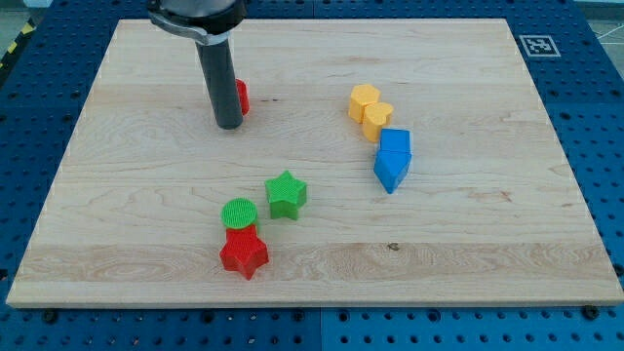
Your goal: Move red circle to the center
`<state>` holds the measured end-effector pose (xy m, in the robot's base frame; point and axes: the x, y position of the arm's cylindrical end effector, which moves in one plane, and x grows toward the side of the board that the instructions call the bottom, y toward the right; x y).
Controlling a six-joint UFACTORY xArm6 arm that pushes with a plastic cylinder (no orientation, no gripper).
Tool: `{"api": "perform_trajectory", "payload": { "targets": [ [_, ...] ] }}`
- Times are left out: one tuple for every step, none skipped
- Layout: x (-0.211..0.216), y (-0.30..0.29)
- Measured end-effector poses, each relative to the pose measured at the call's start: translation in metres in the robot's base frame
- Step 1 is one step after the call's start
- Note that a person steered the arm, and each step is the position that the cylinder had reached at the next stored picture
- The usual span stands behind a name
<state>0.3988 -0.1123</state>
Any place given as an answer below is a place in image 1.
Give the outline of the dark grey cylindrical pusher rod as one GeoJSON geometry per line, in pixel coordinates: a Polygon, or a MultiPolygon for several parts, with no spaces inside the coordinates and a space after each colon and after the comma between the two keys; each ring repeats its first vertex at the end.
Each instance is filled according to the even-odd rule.
{"type": "Polygon", "coordinates": [[[237,129],[243,114],[228,40],[210,46],[197,44],[196,48],[217,125],[224,130],[237,129]]]}

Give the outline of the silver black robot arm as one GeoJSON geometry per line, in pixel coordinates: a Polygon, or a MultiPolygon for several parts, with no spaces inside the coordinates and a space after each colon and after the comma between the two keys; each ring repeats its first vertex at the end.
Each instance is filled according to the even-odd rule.
{"type": "Polygon", "coordinates": [[[152,24],[195,42],[216,123],[238,128],[243,112],[229,36],[247,16],[245,0],[148,0],[146,10],[152,24]]]}

